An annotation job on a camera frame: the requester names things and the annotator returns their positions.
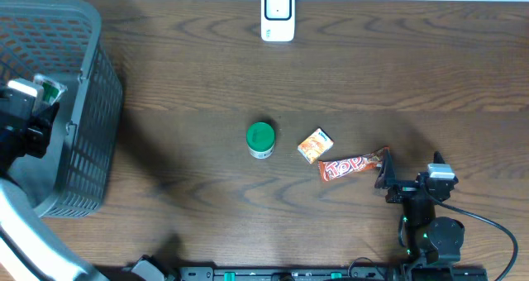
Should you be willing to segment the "red Top chocolate bar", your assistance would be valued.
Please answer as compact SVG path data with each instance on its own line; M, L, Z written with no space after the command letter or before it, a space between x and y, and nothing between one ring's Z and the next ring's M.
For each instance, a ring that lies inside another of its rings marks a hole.
M344 177L348 174L375 169L382 165L387 146L367 155L350 157L342 160L319 161L318 168L323 182Z

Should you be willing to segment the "orange small snack packet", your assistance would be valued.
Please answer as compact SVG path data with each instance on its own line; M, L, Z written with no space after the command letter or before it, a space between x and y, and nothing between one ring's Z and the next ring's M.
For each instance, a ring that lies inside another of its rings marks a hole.
M298 152L309 164L312 164L333 145L332 138L321 127L318 127L298 145Z

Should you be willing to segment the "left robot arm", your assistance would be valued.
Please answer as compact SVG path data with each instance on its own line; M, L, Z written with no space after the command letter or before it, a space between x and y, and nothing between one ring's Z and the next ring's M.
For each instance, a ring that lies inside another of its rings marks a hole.
M68 248L36 215L26 192L8 174L15 159L43 153L49 138L31 130L39 123L48 131L56 105L41 118L32 116L36 98L12 88L1 89L1 263L17 280L173 280L150 257L130 267L102 273Z

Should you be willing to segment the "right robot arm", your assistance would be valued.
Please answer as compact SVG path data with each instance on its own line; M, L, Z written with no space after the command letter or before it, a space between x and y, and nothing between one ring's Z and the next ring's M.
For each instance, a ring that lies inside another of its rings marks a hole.
M464 242L462 223L449 217L438 217L436 207L450 198L459 182L455 172L436 152L427 170L414 180L398 179L391 154L383 154L376 188L385 189L387 203L403 206L401 244L407 247L411 261L417 266L442 266L460 261Z

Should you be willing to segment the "green lid jar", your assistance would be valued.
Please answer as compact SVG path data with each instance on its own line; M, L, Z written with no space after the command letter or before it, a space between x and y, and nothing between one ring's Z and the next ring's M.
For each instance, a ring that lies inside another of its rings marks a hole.
M246 144L254 158L262 160L270 157L275 146L274 128L262 121L253 123L246 132Z

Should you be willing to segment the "white green box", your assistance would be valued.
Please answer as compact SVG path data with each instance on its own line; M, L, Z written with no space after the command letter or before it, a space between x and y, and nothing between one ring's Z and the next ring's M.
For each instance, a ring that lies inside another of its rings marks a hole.
M43 87L43 101L50 106L57 103L68 91L66 85L43 74L36 74L33 78L33 82Z

